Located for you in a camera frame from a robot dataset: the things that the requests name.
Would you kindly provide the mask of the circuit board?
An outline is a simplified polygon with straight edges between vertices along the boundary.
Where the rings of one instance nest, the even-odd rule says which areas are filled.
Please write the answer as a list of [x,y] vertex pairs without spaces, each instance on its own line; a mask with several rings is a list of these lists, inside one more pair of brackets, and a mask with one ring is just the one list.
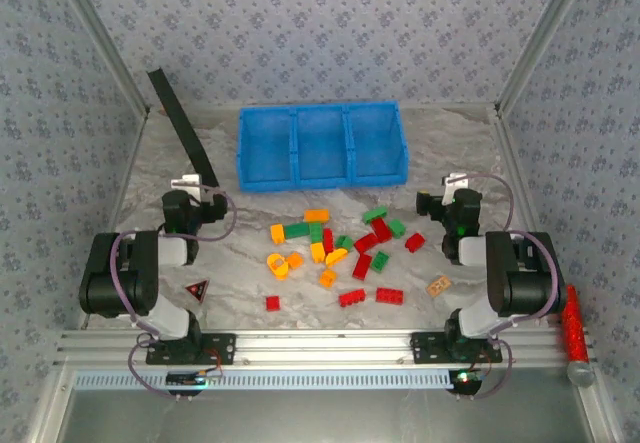
[[170,371],[165,377],[166,386],[205,388],[214,377],[222,377],[221,369],[210,367],[202,370]]
[[452,370],[449,378],[452,387],[448,392],[459,397],[474,397],[483,382],[483,377],[476,370]]

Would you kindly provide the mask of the red triangle sign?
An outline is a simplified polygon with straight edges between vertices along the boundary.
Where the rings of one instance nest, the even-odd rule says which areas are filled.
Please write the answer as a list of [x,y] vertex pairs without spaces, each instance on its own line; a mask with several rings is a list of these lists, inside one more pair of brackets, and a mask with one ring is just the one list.
[[204,279],[196,283],[192,283],[184,287],[184,289],[196,299],[199,304],[202,304],[206,298],[207,290],[210,280]]

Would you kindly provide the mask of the left circuit board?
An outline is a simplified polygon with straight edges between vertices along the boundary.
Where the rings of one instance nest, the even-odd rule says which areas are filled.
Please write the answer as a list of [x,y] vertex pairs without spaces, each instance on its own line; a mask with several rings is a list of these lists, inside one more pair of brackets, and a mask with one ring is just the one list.
[[166,386],[205,388],[214,377],[222,377],[221,369],[210,367],[202,370],[170,371],[165,377]]

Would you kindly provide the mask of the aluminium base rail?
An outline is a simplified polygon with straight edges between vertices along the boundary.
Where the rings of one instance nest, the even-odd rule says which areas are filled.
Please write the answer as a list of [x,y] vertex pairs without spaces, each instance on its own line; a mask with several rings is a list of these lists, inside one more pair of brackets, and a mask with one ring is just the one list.
[[[237,330],[233,366],[251,368],[350,368],[416,366],[410,347],[418,330]],[[53,357],[54,365],[76,368],[116,368],[126,363],[137,342],[134,330],[63,332]],[[558,326],[519,327],[501,333],[511,348],[516,368],[555,368],[568,364]],[[506,368],[508,354],[493,369]],[[417,364],[462,368],[471,364]]]

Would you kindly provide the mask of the aluminium frame bar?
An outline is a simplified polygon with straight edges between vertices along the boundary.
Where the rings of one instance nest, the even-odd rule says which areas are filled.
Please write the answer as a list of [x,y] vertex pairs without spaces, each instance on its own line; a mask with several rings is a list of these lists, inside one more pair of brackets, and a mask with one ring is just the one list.
[[593,443],[625,443],[624,433],[618,421],[613,400],[607,390],[602,372],[593,369],[591,386],[578,388],[587,426]]
[[73,391],[75,371],[54,368],[44,381],[25,443],[56,443]]

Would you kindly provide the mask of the red glitter tube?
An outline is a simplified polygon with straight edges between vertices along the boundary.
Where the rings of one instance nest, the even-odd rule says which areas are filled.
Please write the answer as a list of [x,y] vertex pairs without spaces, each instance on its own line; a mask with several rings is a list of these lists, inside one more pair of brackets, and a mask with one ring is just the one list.
[[579,388],[588,388],[595,381],[585,339],[578,294],[573,285],[566,287],[567,301],[561,314],[563,342],[567,354],[567,376]]

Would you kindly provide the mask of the right circuit board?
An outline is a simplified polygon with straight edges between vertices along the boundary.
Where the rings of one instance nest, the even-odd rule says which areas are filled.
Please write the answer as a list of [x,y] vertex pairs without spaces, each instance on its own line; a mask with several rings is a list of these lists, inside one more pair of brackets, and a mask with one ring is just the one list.
[[452,387],[448,392],[459,397],[474,397],[483,382],[483,377],[476,370],[452,370],[449,378]]

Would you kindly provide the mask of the black mounting plate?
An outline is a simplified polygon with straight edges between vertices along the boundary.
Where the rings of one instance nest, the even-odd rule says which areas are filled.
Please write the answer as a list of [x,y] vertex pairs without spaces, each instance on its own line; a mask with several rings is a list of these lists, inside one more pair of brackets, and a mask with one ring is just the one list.
[[235,351],[235,334],[202,333],[198,341],[189,338],[154,341],[147,349],[145,361],[151,366],[232,365]]
[[416,364],[501,363],[500,349],[484,339],[447,336],[444,332],[414,332],[410,347]]

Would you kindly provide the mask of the orange round lego piece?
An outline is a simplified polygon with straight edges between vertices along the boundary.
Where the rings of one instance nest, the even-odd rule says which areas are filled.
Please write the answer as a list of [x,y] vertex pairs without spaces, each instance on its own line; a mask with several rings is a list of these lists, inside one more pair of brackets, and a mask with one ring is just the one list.
[[289,263],[287,259],[278,254],[273,253],[267,257],[267,265],[277,280],[285,280],[289,274]]

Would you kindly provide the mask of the grey metal panel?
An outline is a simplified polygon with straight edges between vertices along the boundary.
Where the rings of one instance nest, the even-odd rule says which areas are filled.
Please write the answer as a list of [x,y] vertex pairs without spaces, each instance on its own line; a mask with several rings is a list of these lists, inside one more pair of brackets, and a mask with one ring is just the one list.
[[58,443],[594,443],[571,390],[231,391],[171,402],[80,391]]

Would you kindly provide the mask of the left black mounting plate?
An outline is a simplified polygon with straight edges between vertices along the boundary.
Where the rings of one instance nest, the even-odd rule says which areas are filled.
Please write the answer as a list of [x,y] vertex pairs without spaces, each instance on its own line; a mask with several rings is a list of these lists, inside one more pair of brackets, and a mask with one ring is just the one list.
[[198,341],[189,338],[154,341],[147,349],[145,361],[151,366],[232,365],[235,351],[235,334],[202,333]]

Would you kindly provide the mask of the black flat strip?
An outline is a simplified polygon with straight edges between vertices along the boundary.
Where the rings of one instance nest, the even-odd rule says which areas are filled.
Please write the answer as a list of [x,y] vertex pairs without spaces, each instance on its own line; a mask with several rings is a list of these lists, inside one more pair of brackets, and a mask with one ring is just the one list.
[[193,169],[201,176],[204,185],[218,187],[219,182],[206,150],[179,102],[166,74],[161,68],[158,68],[148,72],[147,76]]

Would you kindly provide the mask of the aluminium side rail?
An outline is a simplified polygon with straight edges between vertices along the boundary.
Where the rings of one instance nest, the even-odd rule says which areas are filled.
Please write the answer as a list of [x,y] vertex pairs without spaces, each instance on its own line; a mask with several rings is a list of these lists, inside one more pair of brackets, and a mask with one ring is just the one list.
[[551,237],[541,231],[538,213],[525,187],[523,167],[510,130],[496,110],[490,120],[504,158],[516,214],[507,232],[487,236],[489,303],[505,319],[492,330],[498,333],[530,319],[562,312],[567,291]]
[[114,206],[112,208],[111,213],[109,214],[108,221],[100,227],[100,232],[112,232],[118,226],[121,215],[123,212],[124,202],[126,200],[126,195],[129,187],[129,183],[131,180],[131,175],[135,166],[135,162],[139,153],[139,148],[141,145],[141,141],[143,139],[145,126],[149,120],[149,109],[146,109],[143,115],[139,118],[136,127],[135,138],[133,139],[133,143],[131,144],[131,148],[128,150],[126,165],[124,167],[124,173],[121,175],[118,183],[118,192],[116,193],[116,198],[114,200]]

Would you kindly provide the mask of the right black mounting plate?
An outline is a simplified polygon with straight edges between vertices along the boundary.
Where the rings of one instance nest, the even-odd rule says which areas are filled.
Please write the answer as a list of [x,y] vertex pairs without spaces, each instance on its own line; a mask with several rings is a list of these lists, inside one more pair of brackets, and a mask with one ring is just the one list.
[[501,363],[500,349],[484,339],[447,336],[444,332],[414,332],[410,347],[416,364]]

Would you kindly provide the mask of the aluminium corner post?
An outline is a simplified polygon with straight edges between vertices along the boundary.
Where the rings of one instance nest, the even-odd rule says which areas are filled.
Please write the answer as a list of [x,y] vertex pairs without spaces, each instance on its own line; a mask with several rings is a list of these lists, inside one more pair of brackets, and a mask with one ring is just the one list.
[[515,67],[507,79],[499,98],[496,113],[500,118],[510,114],[536,65],[544,55],[556,31],[570,10],[574,0],[549,0],[536,23]]
[[103,59],[129,106],[138,116],[146,117],[148,107],[142,93],[120,56],[115,42],[99,17],[92,0],[68,1],[88,32],[97,52]]

